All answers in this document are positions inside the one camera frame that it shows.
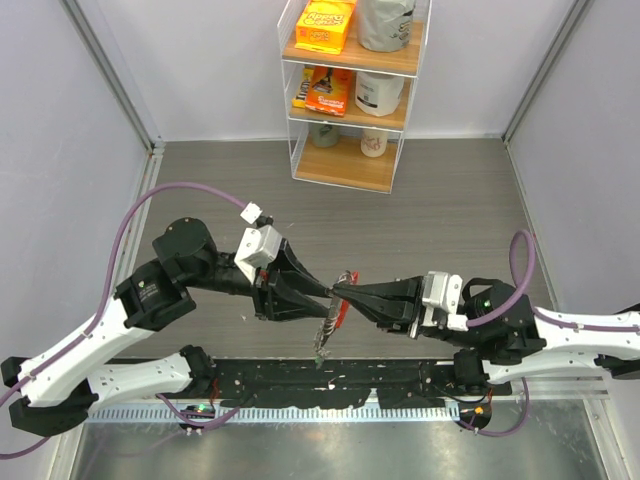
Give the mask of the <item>red handled metal key organizer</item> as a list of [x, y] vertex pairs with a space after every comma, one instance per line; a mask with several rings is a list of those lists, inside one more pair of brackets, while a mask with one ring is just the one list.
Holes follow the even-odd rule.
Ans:
[[313, 350], [315, 357], [318, 354], [322, 354], [325, 360], [329, 356], [330, 352], [326, 349], [326, 344], [334, 332], [342, 325], [346, 313], [349, 309], [349, 303], [338, 297], [334, 290], [331, 289], [330, 304], [328, 307], [328, 314], [326, 318], [321, 322], [316, 335], [314, 337]]

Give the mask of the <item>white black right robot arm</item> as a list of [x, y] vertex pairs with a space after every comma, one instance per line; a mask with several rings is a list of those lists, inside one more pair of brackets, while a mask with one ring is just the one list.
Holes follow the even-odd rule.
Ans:
[[457, 347], [444, 374], [429, 377], [456, 394], [483, 395], [519, 377], [602, 369], [617, 380], [639, 377], [639, 312], [577, 315], [535, 309], [495, 279], [463, 282], [430, 272], [387, 283], [337, 283], [333, 294], [377, 328]]

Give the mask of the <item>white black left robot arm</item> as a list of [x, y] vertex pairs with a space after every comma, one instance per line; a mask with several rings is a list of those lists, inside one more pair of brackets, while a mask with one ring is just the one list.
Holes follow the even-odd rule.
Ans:
[[149, 338], [196, 308], [191, 289], [241, 295], [261, 320], [323, 318], [329, 288], [297, 259], [270, 224], [248, 228], [239, 249], [217, 249], [207, 226], [195, 218], [169, 225], [152, 246], [155, 259], [138, 267], [90, 318], [54, 347], [33, 358], [10, 357], [3, 382], [20, 396], [9, 407], [13, 427], [51, 437], [90, 414], [140, 396], [203, 398], [213, 389], [212, 359], [187, 345], [168, 357], [115, 364], [126, 348]]

